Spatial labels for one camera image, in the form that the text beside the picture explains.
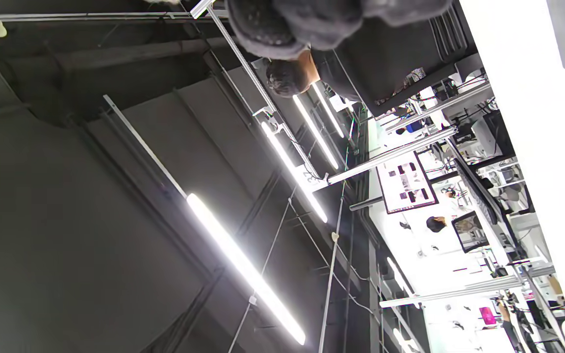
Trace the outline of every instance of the person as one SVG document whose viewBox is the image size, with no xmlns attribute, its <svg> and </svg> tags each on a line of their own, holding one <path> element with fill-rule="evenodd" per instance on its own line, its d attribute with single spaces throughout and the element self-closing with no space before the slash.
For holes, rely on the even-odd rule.
<svg viewBox="0 0 565 353">
<path fill-rule="evenodd" d="M 446 228 L 446 218 L 445 217 L 429 217 L 426 220 L 426 227 L 431 230 L 433 233 L 439 233 L 442 229 Z M 462 219 L 455 223 L 455 229 L 459 233 L 468 233 L 473 230 L 479 229 L 482 230 L 483 227 L 475 215 L 474 217 L 469 217 L 466 219 Z"/>
<path fill-rule="evenodd" d="M 275 94 L 285 98 L 301 94 L 307 91 L 312 83 L 321 81 L 329 85 L 340 97 L 353 102 L 361 101 L 332 50 L 305 50 L 295 60 L 269 60 L 265 63 L 265 79 L 267 86 Z M 392 112 L 403 116 L 407 110 L 398 107 Z"/>
<path fill-rule="evenodd" d="M 426 227 L 433 233 L 439 233 L 446 228 L 446 218 L 431 216 L 426 220 Z"/>
<path fill-rule="evenodd" d="M 514 331 L 514 326 L 512 325 L 511 316 L 509 316 L 509 311 L 507 310 L 505 304 L 500 302 L 499 300 L 496 300 L 496 305 L 498 306 L 498 312 L 500 313 L 500 316 L 503 319 L 503 323 L 501 324 L 501 327 L 505 330 L 505 333 L 507 334 L 507 338 L 509 338 L 509 342 L 511 342 L 512 346 L 515 349 L 520 344 L 520 341 L 518 341 L 518 336 Z"/>
</svg>

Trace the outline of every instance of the ceiling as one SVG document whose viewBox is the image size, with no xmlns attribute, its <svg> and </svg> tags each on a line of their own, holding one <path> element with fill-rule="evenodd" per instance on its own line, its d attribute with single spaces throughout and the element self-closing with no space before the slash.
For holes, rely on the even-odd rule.
<svg viewBox="0 0 565 353">
<path fill-rule="evenodd" d="M 0 1 L 0 13 L 163 8 L 138 0 Z M 155 353 L 170 351 L 178 339 L 183 352 L 226 352 L 244 314 L 251 292 L 233 268 L 210 297 L 202 295 L 226 262 L 184 201 L 164 187 L 163 176 L 111 125 L 110 114 L 101 114 L 107 111 L 104 94 L 182 188 L 211 206 L 257 268 L 282 219 L 264 275 L 296 315 L 308 343 L 294 344 L 267 308 L 257 306 L 233 351 L 317 351 L 328 278 L 320 252 L 330 257 L 341 187 L 318 194 L 329 224 L 316 222 L 298 195 L 294 209 L 287 209 L 289 175 L 281 174 L 249 113 L 224 90 L 201 51 L 93 70 L 62 70 L 52 60 L 78 51 L 190 40 L 185 26 L 7 25 L 9 36 L 0 40 L 0 337 L 8 339 L 0 340 L 0 351 Z M 208 38 L 218 36 L 211 23 L 198 27 Z M 263 105 L 244 72 L 235 70 L 232 51 L 214 52 L 249 105 Z M 275 103 L 303 136 L 289 100 Z M 312 137 L 300 143 L 309 150 Z M 338 147 L 343 152 L 345 143 Z M 320 174 L 328 170 L 320 155 L 312 161 Z M 356 195 L 350 189 L 346 197 L 349 204 Z M 369 237 L 343 209 L 342 247 L 348 252 L 354 243 L 352 264 L 368 277 Z M 339 256 L 336 275 L 344 285 L 349 272 Z M 351 295 L 367 305 L 373 289 L 354 275 L 350 283 Z M 353 303 L 347 308 L 346 298 L 345 288 L 334 284 L 325 351 L 369 352 L 367 311 Z M 202 310 L 186 324 L 198 303 Z"/>
</svg>

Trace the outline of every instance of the led light tube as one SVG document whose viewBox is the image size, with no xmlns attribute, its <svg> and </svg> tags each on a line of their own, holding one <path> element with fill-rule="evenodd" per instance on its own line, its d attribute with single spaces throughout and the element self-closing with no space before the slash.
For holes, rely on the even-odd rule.
<svg viewBox="0 0 565 353">
<path fill-rule="evenodd" d="M 324 99 L 324 95 L 322 94 L 320 89 L 318 89 L 318 86 L 315 84 L 315 82 L 311 83 L 311 86 L 313 87 L 315 94 L 317 94 L 318 98 L 320 98 L 320 102 L 324 106 L 324 109 L 326 110 L 326 113 L 328 114 L 328 118 L 330 118 L 330 121 L 333 123 L 334 128 L 337 130 L 337 133 L 339 134 L 339 136 L 341 138 L 343 138 L 343 131 L 341 130 L 341 127 L 339 127 L 339 124 L 337 123 L 337 119 L 334 118 L 333 112 L 331 112 L 329 105 L 327 105 L 326 99 Z"/>
<path fill-rule="evenodd" d="M 285 165 L 285 167 L 287 167 L 287 169 L 289 169 L 289 172 L 293 175 L 293 178 L 296 179 L 296 183 L 298 183 L 298 186 L 300 187 L 302 192 L 305 193 L 305 196 L 307 197 L 309 203 L 311 203 L 311 206 L 312 206 L 313 210 L 315 211 L 315 213 L 320 217 L 320 219 L 322 219 L 322 221 L 324 223 L 326 223 L 328 221 L 328 218 L 326 217 L 326 213 L 324 212 L 324 209 L 318 203 L 315 196 L 313 196 L 313 192 L 310 192 L 305 187 L 306 181 L 300 179 L 300 176 L 296 172 L 295 167 L 294 167 L 293 163 L 291 162 L 291 158 L 289 158 L 289 155 L 287 154 L 287 152 L 285 152 L 283 146 L 280 144 L 280 142 L 276 138 L 276 135 L 272 132 L 272 130 L 269 129 L 269 126 L 267 125 L 267 123 L 265 123 L 265 122 L 260 123 L 260 127 L 263 128 L 263 130 L 265 131 L 265 136 L 267 136 L 267 139 L 269 139 L 269 142 L 274 147 L 274 150 L 276 150 L 276 152 L 278 153 L 278 155 L 282 159 L 283 164 Z"/>
<path fill-rule="evenodd" d="M 330 164 L 333 166 L 333 168 L 339 169 L 339 164 L 337 164 L 337 160 L 334 158 L 334 155 L 332 154 L 330 149 L 328 149 L 328 146 L 326 145 L 326 141 L 324 141 L 324 138 L 321 136 L 320 131 L 318 130 L 315 123 L 311 119 L 311 116 L 309 116 L 309 112 L 307 112 L 304 105 L 302 105 L 302 102 L 300 102 L 300 98 L 298 98 L 298 96 L 293 96 L 293 101 L 294 103 L 296 103 L 296 107 L 298 107 L 298 110 L 300 110 L 301 116 L 307 122 L 307 126 L 309 127 L 309 130 L 311 130 L 313 136 L 315 136 L 315 139 L 318 141 L 318 145 L 320 145 L 322 152 L 324 152 Z"/>
<path fill-rule="evenodd" d="M 249 259 L 241 251 L 233 238 L 224 230 L 222 225 L 217 221 L 215 216 L 206 207 L 206 205 L 195 194 L 186 197 L 186 201 L 191 209 L 198 217 L 204 228 L 215 240 L 217 245 L 222 249 L 224 255 L 237 268 L 238 272 L 245 278 L 247 283 L 254 289 L 260 299 L 267 304 L 269 309 L 274 313 L 280 324 L 289 331 L 291 336 L 298 341 L 299 344 L 305 344 L 307 336 L 300 328 L 298 322 L 291 316 L 289 310 L 284 306 L 280 299 L 276 296 L 272 288 L 265 283 L 263 277 L 258 273 Z"/>
</svg>

